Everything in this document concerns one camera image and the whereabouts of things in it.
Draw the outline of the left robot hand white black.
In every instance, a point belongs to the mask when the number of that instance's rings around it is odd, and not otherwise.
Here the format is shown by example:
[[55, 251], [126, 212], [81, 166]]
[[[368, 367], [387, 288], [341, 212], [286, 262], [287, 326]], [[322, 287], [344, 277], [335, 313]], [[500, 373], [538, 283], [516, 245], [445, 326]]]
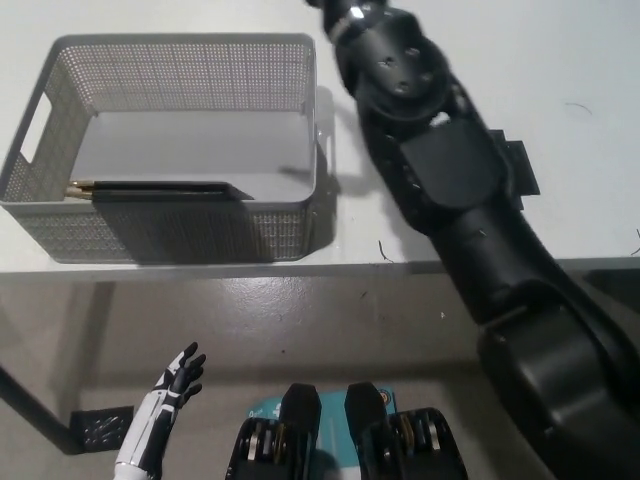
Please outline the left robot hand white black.
[[198, 343], [191, 343], [165, 368], [153, 391], [159, 392], [164, 406], [181, 409], [202, 390], [199, 379], [204, 373], [205, 354], [196, 355]]

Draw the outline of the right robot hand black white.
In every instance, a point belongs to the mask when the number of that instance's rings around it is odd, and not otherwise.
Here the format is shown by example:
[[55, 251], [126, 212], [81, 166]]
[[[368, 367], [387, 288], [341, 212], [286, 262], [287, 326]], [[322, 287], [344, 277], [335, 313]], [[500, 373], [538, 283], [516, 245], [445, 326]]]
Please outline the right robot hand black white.
[[353, 40], [395, 13], [387, 1], [306, 0], [305, 3], [321, 13], [323, 30], [333, 46]]

